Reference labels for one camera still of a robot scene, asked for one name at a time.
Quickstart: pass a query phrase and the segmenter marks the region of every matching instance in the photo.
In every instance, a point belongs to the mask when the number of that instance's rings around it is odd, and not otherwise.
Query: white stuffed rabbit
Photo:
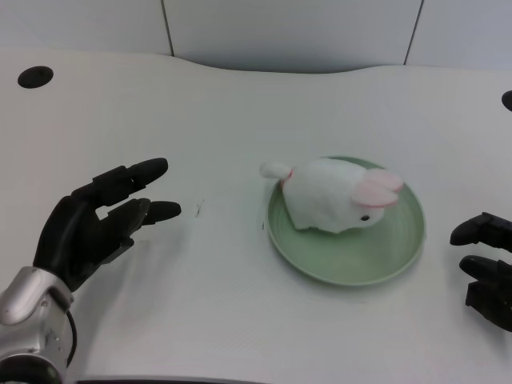
[[[403,187],[400,177],[388,170],[367,170],[331,158],[295,168],[266,162],[260,173],[264,178],[282,180],[295,229],[319,228],[335,234],[378,222],[385,208],[398,201],[397,193]]]

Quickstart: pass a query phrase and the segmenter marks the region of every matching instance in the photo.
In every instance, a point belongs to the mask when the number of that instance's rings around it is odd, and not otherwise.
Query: robotic hand
[[[454,246],[478,242],[512,252],[512,222],[483,213],[455,228],[450,238]],[[481,256],[465,256],[459,266],[477,279],[468,285],[466,305],[512,332],[512,266]]]
[[[73,294],[129,249],[141,226],[178,216],[175,202],[132,199],[100,220],[96,209],[142,190],[167,171],[156,158],[120,166],[64,197],[46,222],[32,266],[0,296],[0,382],[63,383],[77,344]]]

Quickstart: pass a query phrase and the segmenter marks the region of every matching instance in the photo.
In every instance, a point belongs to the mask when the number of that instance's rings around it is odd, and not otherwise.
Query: pink ear
[[[369,208],[384,208],[391,206],[398,200],[396,193],[369,180],[362,180],[355,186],[350,198],[360,206]]]
[[[403,187],[403,181],[397,174],[388,170],[368,170],[363,176],[363,180],[368,180],[383,186],[387,190],[399,192]]]

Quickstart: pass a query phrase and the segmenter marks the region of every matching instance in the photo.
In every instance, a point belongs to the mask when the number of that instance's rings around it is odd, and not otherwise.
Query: plate rim
[[[381,166],[380,164],[377,164],[376,162],[372,162],[372,161],[366,160],[364,158],[356,158],[354,156],[340,156],[340,155],[336,155],[336,156],[324,156],[324,158],[333,158],[333,159],[336,159],[336,160],[344,160],[344,161],[350,160],[350,159],[359,160],[359,161],[363,161],[363,162],[368,162],[368,163],[370,163],[370,164],[372,164],[372,165],[374,165],[374,166],[376,166],[378,168],[385,169],[384,166]],[[381,278],[376,278],[375,280],[370,280],[368,282],[336,282],[336,281],[333,281],[333,280],[329,280],[328,278],[323,278],[322,276],[317,276],[316,274],[303,269],[297,263],[293,262],[290,259],[290,257],[288,256],[288,254],[286,254],[286,252],[279,246],[278,242],[276,241],[276,239],[274,237],[274,233],[272,231],[272,226],[270,225],[270,221],[269,221],[270,202],[272,200],[272,197],[274,196],[274,193],[276,192],[276,189],[280,187],[280,184],[281,184],[281,182],[278,181],[278,182],[275,183],[274,188],[272,188],[272,193],[270,194],[270,199],[268,201],[268,205],[267,205],[267,208],[266,208],[266,227],[267,227],[267,232],[268,232],[268,234],[270,236],[270,239],[272,240],[272,243],[274,244],[274,246],[276,247],[278,252],[281,254],[281,256],[289,264],[291,264],[294,268],[300,270],[302,273],[306,274],[307,276],[315,278],[315,279],[317,279],[317,280],[319,280],[321,282],[328,282],[329,284],[333,284],[333,285],[336,285],[336,286],[371,286],[373,284],[379,284],[381,282],[386,282],[388,280],[391,280],[392,278],[395,278],[396,276],[398,276],[399,274],[404,272],[406,269],[408,269],[412,264],[414,264],[419,259],[419,257],[422,255],[422,253],[423,253],[423,246],[425,245],[425,240],[426,240],[425,211],[423,209],[422,202],[420,201],[420,199],[418,198],[418,196],[416,195],[414,190],[409,186],[409,184],[404,183],[407,186],[407,188],[409,188],[411,193],[413,194],[414,199],[418,203],[420,212],[422,214],[422,224],[423,224],[422,240],[420,241],[420,243],[418,245],[418,248],[416,249],[416,252],[414,253],[413,257],[410,258],[408,262],[406,262],[402,267],[398,268],[395,272],[393,272],[391,274],[388,274],[386,276],[383,276]]]

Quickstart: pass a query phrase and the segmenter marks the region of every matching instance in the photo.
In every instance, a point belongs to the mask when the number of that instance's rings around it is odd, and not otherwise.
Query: white table
[[[512,112],[501,103],[512,71],[264,74],[69,51],[0,59],[1,289],[31,263],[60,197],[110,168],[166,157],[168,173],[138,196],[184,208],[141,230],[129,253],[77,292],[70,378],[510,380],[510,336],[464,306],[471,279],[458,262],[512,258],[451,247],[449,237],[482,211],[512,218]],[[52,82],[19,87],[18,75],[36,65],[54,70]],[[390,283],[314,282],[262,230],[270,185],[260,162],[328,154],[381,163],[422,201],[423,256]]]

